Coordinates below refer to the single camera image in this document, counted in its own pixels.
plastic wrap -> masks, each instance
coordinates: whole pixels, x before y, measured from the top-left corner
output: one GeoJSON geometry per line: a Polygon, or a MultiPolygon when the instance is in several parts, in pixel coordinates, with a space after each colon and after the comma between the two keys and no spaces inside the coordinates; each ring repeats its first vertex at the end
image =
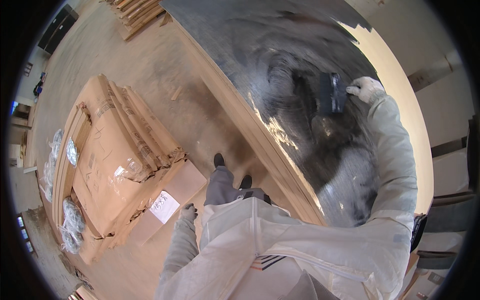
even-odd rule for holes
{"type": "Polygon", "coordinates": [[[50,148],[52,148],[52,151],[48,155],[48,161],[43,167],[43,177],[40,179],[45,183],[45,187],[42,185],[39,185],[39,187],[49,202],[52,202],[53,177],[55,176],[55,166],[57,165],[57,158],[62,138],[63,129],[58,129],[53,135],[53,142],[48,143],[50,148]]]}
{"type": "Polygon", "coordinates": [[[84,241],[82,232],[85,230],[85,220],[80,208],[73,202],[71,197],[63,200],[63,212],[65,221],[63,221],[63,225],[60,227],[63,239],[62,249],[77,254],[84,241]]]}
{"type": "Polygon", "coordinates": [[[77,147],[75,146],[75,143],[73,142],[72,138],[68,139],[67,147],[65,148],[65,150],[67,152],[68,161],[70,161],[73,167],[76,168],[79,155],[77,152],[77,147]]]}

window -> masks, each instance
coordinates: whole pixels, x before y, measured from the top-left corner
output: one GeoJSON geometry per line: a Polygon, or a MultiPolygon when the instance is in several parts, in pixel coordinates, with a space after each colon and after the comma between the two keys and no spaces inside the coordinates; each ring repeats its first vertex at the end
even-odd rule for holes
{"type": "Polygon", "coordinates": [[[25,228],[24,217],[22,214],[17,216],[18,226],[20,227],[20,232],[22,233],[22,237],[25,242],[25,246],[28,249],[28,252],[34,253],[35,250],[33,249],[32,242],[30,241],[30,237],[28,236],[27,228],[25,228]]]}
{"type": "Polygon", "coordinates": [[[33,68],[33,64],[28,62],[24,69],[24,75],[28,77],[30,75],[30,71],[32,70],[32,68],[33,68]]]}

gloved hand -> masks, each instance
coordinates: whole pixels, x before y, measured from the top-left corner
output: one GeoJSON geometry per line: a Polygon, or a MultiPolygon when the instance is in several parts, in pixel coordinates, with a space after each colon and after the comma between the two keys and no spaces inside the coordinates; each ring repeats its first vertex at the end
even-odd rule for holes
{"type": "Polygon", "coordinates": [[[347,93],[358,96],[365,103],[372,104],[372,95],[377,91],[385,92],[382,84],[371,77],[360,77],[352,81],[346,88],[347,93]]]}
{"type": "Polygon", "coordinates": [[[188,203],[180,210],[179,219],[184,219],[193,224],[193,221],[198,217],[197,209],[193,203],[188,203]]]}

black boot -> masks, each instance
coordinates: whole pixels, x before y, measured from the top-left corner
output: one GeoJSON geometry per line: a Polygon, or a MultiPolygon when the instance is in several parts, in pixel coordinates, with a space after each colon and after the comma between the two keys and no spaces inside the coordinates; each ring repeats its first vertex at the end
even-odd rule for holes
{"type": "Polygon", "coordinates": [[[252,177],[250,175],[243,176],[239,189],[249,189],[252,187],[252,177]]]}
{"type": "Polygon", "coordinates": [[[213,157],[213,164],[215,165],[215,167],[225,165],[225,160],[223,159],[223,156],[221,153],[215,154],[215,156],[213,157]]]}

worker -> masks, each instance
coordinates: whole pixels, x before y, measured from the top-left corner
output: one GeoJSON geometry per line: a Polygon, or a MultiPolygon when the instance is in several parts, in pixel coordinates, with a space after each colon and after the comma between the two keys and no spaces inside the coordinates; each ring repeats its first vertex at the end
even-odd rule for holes
{"type": "Polygon", "coordinates": [[[410,254],[417,178],[412,145],[395,100],[370,77],[347,92],[369,104],[380,188],[370,218],[356,228],[291,218],[261,189],[232,187],[216,155],[207,187],[200,252],[197,209],[180,210],[155,299],[394,299],[410,254]]]}

